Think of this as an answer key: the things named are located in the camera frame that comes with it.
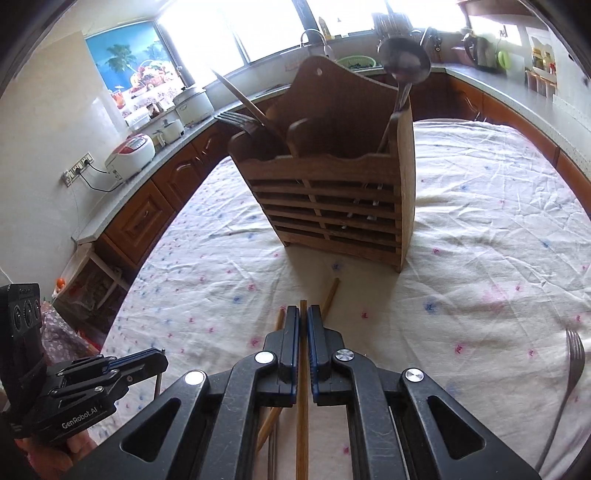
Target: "metal ladle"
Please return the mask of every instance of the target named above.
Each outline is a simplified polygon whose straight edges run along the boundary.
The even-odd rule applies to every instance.
[[[402,110],[413,84],[421,83],[431,73],[431,60],[425,49],[410,37],[385,38],[378,46],[379,59],[384,70],[398,82],[394,113]],[[388,145],[388,127],[384,130],[378,153]]]

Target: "electric kettle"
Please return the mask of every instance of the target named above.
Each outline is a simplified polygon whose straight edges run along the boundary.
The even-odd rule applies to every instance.
[[[480,70],[496,71],[496,53],[494,46],[484,37],[472,33],[466,34],[463,40],[464,49],[474,66]]]

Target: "countertop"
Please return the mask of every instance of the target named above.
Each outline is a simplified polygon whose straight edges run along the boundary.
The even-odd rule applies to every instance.
[[[554,141],[561,150],[574,160],[585,175],[591,178],[591,132],[567,112],[552,104],[546,97],[528,90],[526,85],[520,85],[507,79],[504,75],[482,72],[464,65],[434,64],[431,71],[445,72],[463,80],[515,110]],[[381,67],[357,71],[357,73],[365,76],[383,72],[384,70]],[[281,95],[288,88],[289,86],[283,86],[273,90],[266,90],[249,98],[253,102],[259,102]],[[234,102],[214,112],[214,115],[225,111],[235,111],[241,107],[240,102]],[[154,159],[142,171],[127,180],[114,192],[105,195],[95,208],[88,224],[80,232],[80,235],[77,238],[73,237],[74,241],[81,245],[97,240],[134,193],[175,153],[216,121],[211,116],[193,127],[185,127],[185,134],[179,140],[164,147],[156,153]]]

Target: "power outlet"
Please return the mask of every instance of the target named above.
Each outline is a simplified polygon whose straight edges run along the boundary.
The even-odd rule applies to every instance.
[[[87,164],[93,163],[94,161],[95,159],[92,158],[92,155],[90,155],[90,153],[87,153],[86,155],[84,155],[84,157],[78,160],[72,168],[65,170],[64,173],[61,174],[61,179],[66,184],[66,187],[72,185],[74,180],[76,180],[80,176],[80,173],[82,173],[88,168]]]

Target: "white tablecloth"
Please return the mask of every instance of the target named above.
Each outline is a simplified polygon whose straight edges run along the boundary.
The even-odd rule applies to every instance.
[[[591,222],[521,134],[474,122],[415,124],[417,208],[399,275],[387,265],[284,248],[230,159],[178,215],[142,267],[103,353],[166,348],[170,385],[262,348],[281,306],[321,303],[325,325],[381,368],[424,369],[530,464],[566,388],[564,329],[591,339]],[[569,400],[542,470],[556,479],[591,433],[591,375]],[[93,428],[104,440],[152,398],[132,387]],[[294,478],[295,409],[280,420],[278,479]],[[266,478],[266,449],[255,478]],[[344,407],[310,409],[310,478],[352,477]]]

